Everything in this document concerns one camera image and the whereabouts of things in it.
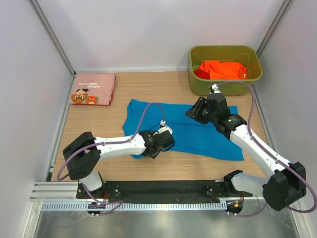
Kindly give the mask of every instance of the black mounting plate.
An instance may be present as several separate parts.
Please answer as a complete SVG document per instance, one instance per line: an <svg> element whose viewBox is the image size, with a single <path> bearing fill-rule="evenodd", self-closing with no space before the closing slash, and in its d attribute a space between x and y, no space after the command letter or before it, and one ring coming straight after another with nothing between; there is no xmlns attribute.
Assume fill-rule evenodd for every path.
<svg viewBox="0 0 317 238"><path fill-rule="evenodd" d="M210 203L223 197L241 197L242 192L218 180L179 181L107 181L92 195L104 199L107 191L109 202L123 200L124 203L170 204ZM243 192L244 197L252 197ZM82 184L78 185L76 198L89 199Z"/></svg>

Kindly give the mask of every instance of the green plastic bin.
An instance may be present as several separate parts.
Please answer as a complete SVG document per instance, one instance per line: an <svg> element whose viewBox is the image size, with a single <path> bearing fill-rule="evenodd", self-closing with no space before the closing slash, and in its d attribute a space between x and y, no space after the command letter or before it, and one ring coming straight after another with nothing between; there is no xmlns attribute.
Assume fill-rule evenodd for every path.
<svg viewBox="0 0 317 238"><path fill-rule="evenodd" d="M240 62L248 71L248 79L240 80L253 85L262 76L262 68L257 53L248 46L196 46L190 51L189 81L193 93L198 96L208 95L209 87L227 80L201 79L194 74L205 60ZM249 89L239 83L230 83L220 87L224 95L244 95Z"/></svg>

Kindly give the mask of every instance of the connector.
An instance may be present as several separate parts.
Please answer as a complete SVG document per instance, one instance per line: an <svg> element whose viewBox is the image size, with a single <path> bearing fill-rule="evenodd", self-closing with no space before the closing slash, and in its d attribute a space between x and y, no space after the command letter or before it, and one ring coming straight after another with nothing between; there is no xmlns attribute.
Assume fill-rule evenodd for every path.
<svg viewBox="0 0 317 238"><path fill-rule="evenodd" d="M209 88L209 91L210 91L210 94L213 94L213 93L221 93L219 91L219 88L218 88L218 85L217 84L213 84L210 88Z"/></svg>
<svg viewBox="0 0 317 238"><path fill-rule="evenodd" d="M166 124L166 121L161 120L160 123L159 123L159 126L160 126L160 127L163 127L163 126L165 126L165 124Z"/></svg>

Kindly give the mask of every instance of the cable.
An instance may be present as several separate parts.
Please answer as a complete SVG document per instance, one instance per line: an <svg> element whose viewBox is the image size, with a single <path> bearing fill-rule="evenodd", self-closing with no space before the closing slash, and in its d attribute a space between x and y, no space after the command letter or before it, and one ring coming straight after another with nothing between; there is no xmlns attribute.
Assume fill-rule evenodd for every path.
<svg viewBox="0 0 317 238"><path fill-rule="evenodd" d="M244 202L244 194L243 194L243 191L241 191L241 196L242 196L242 201L241 201L241 203L243 203L243 202Z"/></svg>
<svg viewBox="0 0 317 238"><path fill-rule="evenodd" d="M69 176L69 174L66 174L65 176L63 176L62 178L60 177L61 173L63 172L63 170L65 169L65 167L67 166L67 164L69 163L69 161L71 161L76 155L78 155L79 153L83 152L84 150L87 150L89 148L92 148L92 147L95 147L95 146L99 146L99 145L113 145L113 144L124 144L124 143L128 143L130 142L131 140L133 140L133 138L137 135L137 133L139 132L139 129L140 129L140 126L141 126L141 123L143 121L143 118L145 116L145 113L147 112L148 108L150 105L157 105L159 106L159 108L161 109L162 111L162 114L163 114L163 120L165 120L165 113L164 113L164 110L162 108L162 106L158 103L148 103L147 106L145 107L142 115L141 115L141 118L140 118L140 121L139 121L139 124L134 132L134 134L131 136L131 138L127 139L127 140L123 140L123 141L111 141L111 142L99 142L99 143L94 143L94 144L90 144L90 145L87 145L87 146L84 146L82 148L80 148L79 150L77 150L76 152L74 152L71 156L69 156L69 158L64 162L64 164L60 167L58 173L57 173L57 181L62 181L64 180L65 178L67 178Z"/></svg>
<svg viewBox="0 0 317 238"><path fill-rule="evenodd" d="M64 180L66 177L69 176L69 174L66 174L65 176L63 176L62 178L60 177L61 173L63 172L63 170L65 169L65 167L67 166L67 164L76 156L78 155L79 153L89 149L89 148L92 148L92 147L95 147L95 146L99 146L99 145L108 145L108 144L124 144L124 143L129 143L131 140L133 140L133 138L137 135L137 133L139 132L139 129L141 127L141 124L142 124L142 121L143 121L143 118L145 116L145 113L147 112L148 108L150 105L157 105L160 110L162 111L162 114L163 114L163 120L165 121L165 113L164 113L164 110L162 108L162 106L158 103L148 103L147 106L144 108L144 111L141 115L141 118L140 118L140 121L139 121L139 124L134 132L134 134L127 140L123 140L123 141L112 141L112 142L99 142L99 143L94 143L94 144L90 144L90 145L87 145L87 146L84 146L82 148L80 148L79 150L75 151L71 156L69 156L69 158L67 158L67 160L64 162L64 164L61 166L61 168L59 169L58 173L57 173L57 181L62 181ZM89 192L89 190L87 189L87 187L83 185L83 188L85 189L86 193L88 194L88 196L94 200L95 202L98 202L100 204L103 204L103 205L111 205L111 204L118 204L115 208L109 210L109 211L106 211L106 212L103 212L103 213L100 213L100 215L106 215L106 214L109 214L111 212L113 212L114 210L116 210L118 207L120 207L123 203L122 200L120 201L116 201L116 202L103 202L103 201L98 201L97 199L95 199L93 197L93 195Z"/></svg>
<svg viewBox="0 0 317 238"><path fill-rule="evenodd" d="M289 166L287 166L285 163L283 163L282 161L279 161L279 159L277 157L275 157L272 153L270 153L265 147L263 147L261 145L261 143L252 135L252 130L251 130L251 118L252 118L252 114L253 114L253 110L254 110L254 106L255 106L255 97L254 97L254 91L253 91L253 88L247 84L247 83L244 83L244 82L240 82L240 81L228 81L228 82L223 82L223 83L220 83L218 84L218 87L222 86L222 85L225 85L225 84L228 84L228 83L240 83L240 84L243 84L245 86L247 86L251 92L251 95L252 95L252 104L251 104L251 109L250 109L250 114L249 114L249 118L248 118L248 132L250 134L250 137L254 140L254 142L264 151L266 152L272 159L274 159L275 161L277 161L280 165L282 165L283 167L285 167L288 171L290 171L293 175L295 175L308 189L309 191L312 193L312 196L314 198L314 205L312 206L311 209L308 209L308 210L298 210L298 209L295 209L295 208L292 208L290 206L288 206L287 208L294 211L294 212L299 212L299 213L310 213L310 212L313 212L317 209L317 195L314 191L314 189L310 186L310 184L305 180L303 179L296 171L294 171L292 168L290 168ZM237 216L242 216L242 217L250 217L250 216L254 216L254 214L252 215L237 215Z"/></svg>
<svg viewBox="0 0 317 238"><path fill-rule="evenodd" d="M106 190L106 192L105 192L104 202L105 202L105 200L107 199L107 197L108 197L108 190Z"/></svg>
<svg viewBox="0 0 317 238"><path fill-rule="evenodd" d="M96 200L96 199L92 196L92 194L88 191L87 187L86 187L84 184L83 184L83 187L84 187L84 189L86 190L87 194L88 194L94 201L96 201L96 202L98 202L98 203L101 203L101 204L104 204L104 207L105 207L105 208L106 208L106 205L118 204L116 207L112 208L111 210L100 213L99 216L104 216L104 215L107 215L107 214L109 214L109 213L112 213L112 212L114 212L118 207L120 207L120 206L123 204L123 201L116 201L116 202L104 202L104 201L103 201L103 202L100 202L100 201ZM86 219L86 218L89 218L89 217L91 217L91 216L84 216L84 217L78 219L77 221L71 223L70 225L66 225L66 226L54 225L54 227L60 228L60 229L70 228L70 227L76 225L77 223L81 222L82 220L84 220L84 219ZM41 234L40 234L40 238L42 238L43 235L46 233L46 230L48 229L48 226L49 226L49 225L52 226L51 220L52 220L52 217L50 217L50 218L47 220L47 223L45 224L45 226L44 226L44 228L43 228L43 231L42 231Z"/></svg>
<svg viewBox="0 0 317 238"><path fill-rule="evenodd" d="M245 218L247 218L247 217L254 217L254 216L260 214L262 211L264 211L264 210L266 209L266 207L267 207L267 203L264 204L263 208L261 208L260 211L254 213L254 214L250 214L250 215L240 215L240 214L236 214L236 213L232 213L232 212L228 212L228 213L229 213L230 215L232 215L232 216L235 216L235 217L245 217Z"/></svg>

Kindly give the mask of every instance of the metal floor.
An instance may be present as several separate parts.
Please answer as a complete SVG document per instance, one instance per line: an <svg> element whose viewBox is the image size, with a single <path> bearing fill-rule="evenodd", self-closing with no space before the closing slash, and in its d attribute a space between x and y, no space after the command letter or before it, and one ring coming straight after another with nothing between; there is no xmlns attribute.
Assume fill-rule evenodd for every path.
<svg viewBox="0 0 317 238"><path fill-rule="evenodd" d="M258 211L263 200L244 201L241 214ZM299 238L288 209L267 208L252 218L224 211L116 212L87 217L87 212L41 212L36 238Z"/></svg>

